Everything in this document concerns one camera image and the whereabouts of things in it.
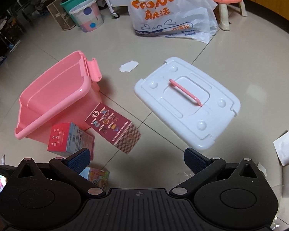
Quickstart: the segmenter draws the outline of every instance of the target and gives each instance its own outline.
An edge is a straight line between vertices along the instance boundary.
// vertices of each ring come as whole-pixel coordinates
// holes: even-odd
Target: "caster wheel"
[[[116,12],[111,13],[111,15],[112,15],[115,19],[120,17],[119,13],[116,13]]]

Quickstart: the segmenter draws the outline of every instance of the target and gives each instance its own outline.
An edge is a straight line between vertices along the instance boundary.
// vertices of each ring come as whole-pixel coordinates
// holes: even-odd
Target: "polka dot trash can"
[[[90,32],[103,24],[103,19],[96,4],[97,0],[87,0],[70,10],[83,32]]]

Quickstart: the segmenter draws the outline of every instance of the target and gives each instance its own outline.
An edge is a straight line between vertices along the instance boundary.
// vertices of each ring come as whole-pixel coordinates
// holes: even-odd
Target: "black device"
[[[43,165],[25,158],[0,194],[0,218],[6,231],[270,230],[278,201],[251,159],[226,163],[190,148],[184,159],[197,173],[169,193],[112,188],[106,194],[62,157]]]

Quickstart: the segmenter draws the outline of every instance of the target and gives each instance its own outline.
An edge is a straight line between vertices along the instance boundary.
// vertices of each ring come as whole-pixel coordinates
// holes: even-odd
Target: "pink plastic storage bin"
[[[88,61],[76,51],[56,63],[31,83],[20,95],[17,139],[24,137],[48,144],[51,127],[73,122],[82,130],[85,119],[102,99],[102,74],[97,61]]]

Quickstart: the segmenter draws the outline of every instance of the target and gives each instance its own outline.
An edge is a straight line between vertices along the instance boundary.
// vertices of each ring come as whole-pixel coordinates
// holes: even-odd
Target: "tile floor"
[[[18,165],[24,157],[47,162],[56,155],[46,145],[17,140],[20,93],[40,74],[75,50],[98,60],[103,78],[103,101],[130,119],[142,134],[129,155],[96,136],[93,167],[110,171],[110,187],[165,187],[167,190],[191,174],[184,165],[187,145],[166,127],[134,94],[136,82],[147,77],[169,57],[192,63],[232,91],[241,111],[203,152],[228,162],[244,157],[267,169],[267,180],[280,200],[280,230],[289,226],[289,199],[281,198],[282,170],[273,140],[289,130],[289,34],[270,22],[248,14],[230,15],[229,32],[219,30],[208,45],[188,39],[146,38],[133,33],[128,15],[114,20],[102,11],[105,23],[91,33],[75,27],[61,31],[50,17],[30,28],[22,42],[0,67],[0,163]],[[137,61],[130,73],[119,67]]]

